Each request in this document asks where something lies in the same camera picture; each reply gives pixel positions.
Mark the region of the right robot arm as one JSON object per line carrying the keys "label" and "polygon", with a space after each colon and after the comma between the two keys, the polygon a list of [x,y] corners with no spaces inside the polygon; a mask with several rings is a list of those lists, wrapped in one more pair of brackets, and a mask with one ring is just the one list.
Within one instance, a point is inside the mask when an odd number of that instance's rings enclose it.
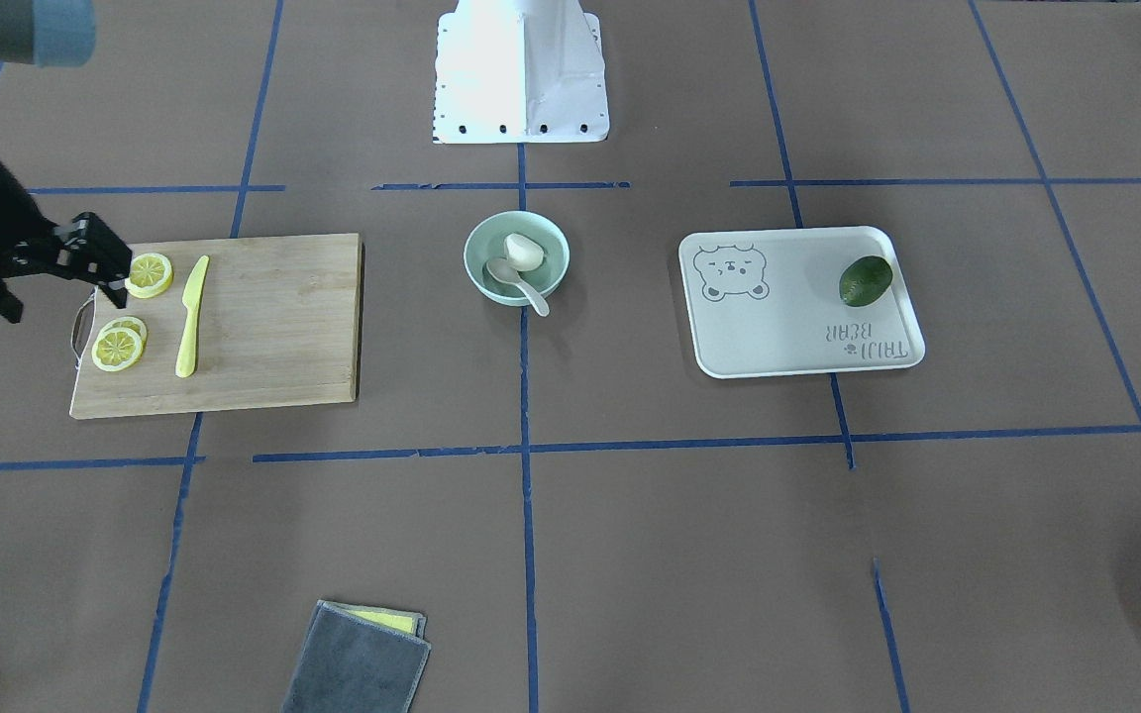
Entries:
{"label": "right robot arm", "polygon": [[[0,62],[78,67],[92,56],[98,19],[90,1],[0,1]],[[0,316],[22,321],[8,287],[18,276],[84,281],[118,307],[128,301],[132,250],[91,212],[54,222],[0,161]]]}

